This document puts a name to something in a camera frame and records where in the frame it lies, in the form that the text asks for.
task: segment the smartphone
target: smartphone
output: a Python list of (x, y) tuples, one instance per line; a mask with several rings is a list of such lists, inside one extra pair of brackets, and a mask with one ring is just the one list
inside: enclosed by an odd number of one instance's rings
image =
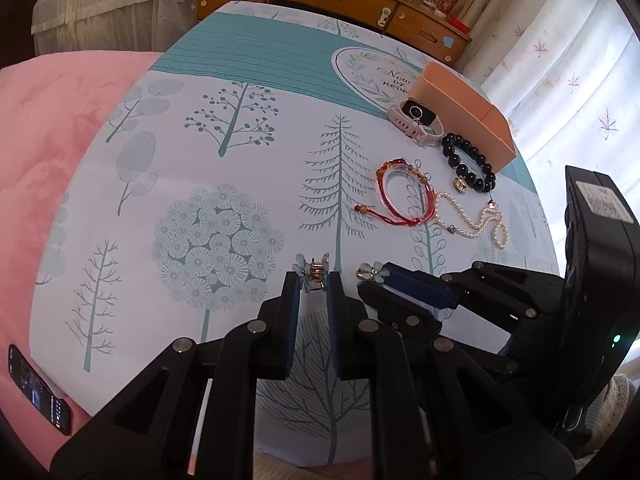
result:
[(407, 99), (404, 106), (402, 106), (402, 113), (417, 120), (423, 126), (431, 126), (431, 123), (433, 123), (436, 118), (435, 113), (413, 99)]
[(9, 346), (9, 375), (31, 404), (64, 435), (71, 434), (71, 409), (57, 398), (15, 345)]

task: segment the open box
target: open box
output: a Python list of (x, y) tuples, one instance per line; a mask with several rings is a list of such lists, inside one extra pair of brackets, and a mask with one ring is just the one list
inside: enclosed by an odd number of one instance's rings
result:
[(500, 110), (440, 63), (425, 65), (409, 97), (436, 113), (445, 132), (460, 134), (476, 146), (494, 172), (516, 157), (509, 124)]

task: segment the pink fleece fabric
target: pink fleece fabric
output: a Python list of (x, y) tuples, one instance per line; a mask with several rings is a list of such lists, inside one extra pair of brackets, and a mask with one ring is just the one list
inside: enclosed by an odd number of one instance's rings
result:
[[(53, 215), (107, 115), (160, 54), (65, 52), (0, 70), (0, 352), (31, 362), (31, 300)], [(73, 401), (74, 432), (89, 416)], [(0, 367), (0, 410), (49, 468), (64, 437)]]

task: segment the red string bracelet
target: red string bracelet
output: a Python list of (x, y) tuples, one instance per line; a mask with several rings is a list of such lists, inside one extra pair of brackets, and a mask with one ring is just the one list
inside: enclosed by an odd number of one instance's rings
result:
[[(399, 212), (389, 201), (388, 197), (386, 196), (385, 186), (383, 183), (385, 173), (388, 170), (406, 170), (409, 173), (414, 174), (418, 178), (418, 180), (420, 180), (420, 183), (424, 187), (424, 198), (425, 198), (425, 203), (427, 205), (427, 209), (422, 216), (419, 216), (416, 218), (407, 218), (404, 215), (402, 215), (402, 213)], [(407, 163), (407, 161), (404, 160), (404, 158), (395, 158), (393, 160), (385, 162), (382, 166), (380, 166), (376, 170), (376, 176), (378, 178), (378, 190), (380, 191), (380, 199), (382, 200), (382, 203), (385, 205), (386, 210), (389, 211), (390, 214), (398, 218), (398, 220), (384, 216), (378, 213), (377, 211), (374, 211), (372, 208), (363, 204), (356, 204), (353, 207), (353, 209), (357, 213), (370, 214), (370, 215), (376, 216), (391, 225), (408, 225), (408, 226), (417, 226), (422, 222), (426, 222), (433, 216), (435, 212), (435, 204), (436, 204), (435, 193), (433, 191), (433, 188), (429, 185), (429, 181), (424, 176), (424, 174), (422, 174), (417, 168), (414, 168), (411, 164)]]

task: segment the black bead bracelet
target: black bead bracelet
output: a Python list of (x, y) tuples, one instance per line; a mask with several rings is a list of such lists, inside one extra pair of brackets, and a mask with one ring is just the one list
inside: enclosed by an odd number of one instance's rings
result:
[[(454, 182), (458, 191), (464, 191), (462, 186), (465, 184), (460, 182), (462, 179), (464, 179), (467, 186), (472, 187), (478, 193), (488, 193), (495, 189), (495, 173), (492, 171), (492, 166), (486, 161), (486, 157), (480, 153), (480, 150), (471, 145), (471, 142), (455, 134), (445, 135), (442, 137), (441, 142), (442, 153), (447, 157), (449, 165), (455, 168), (456, 175), (460, 179), (457, 179), (458, 182)], [(460, 148), (467, 153), (482, 168), (482, 176), (477, 176), (470, 171), (466, 164), (460, 164), (460, 156), (456, 154), (456, 148)]]

